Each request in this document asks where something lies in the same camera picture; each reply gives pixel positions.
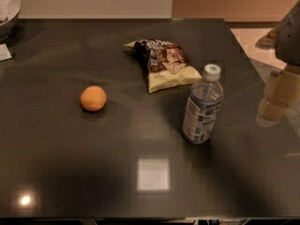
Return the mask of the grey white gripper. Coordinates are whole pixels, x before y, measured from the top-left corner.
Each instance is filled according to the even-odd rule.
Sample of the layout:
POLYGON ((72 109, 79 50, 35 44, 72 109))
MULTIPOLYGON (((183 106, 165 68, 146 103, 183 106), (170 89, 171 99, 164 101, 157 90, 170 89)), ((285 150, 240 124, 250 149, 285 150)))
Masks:
POLYGON ((276 124, 300 100, 300 0, 279 23, 275 52, 288 65, 268 77, 256 116, 263 128, 276 124))

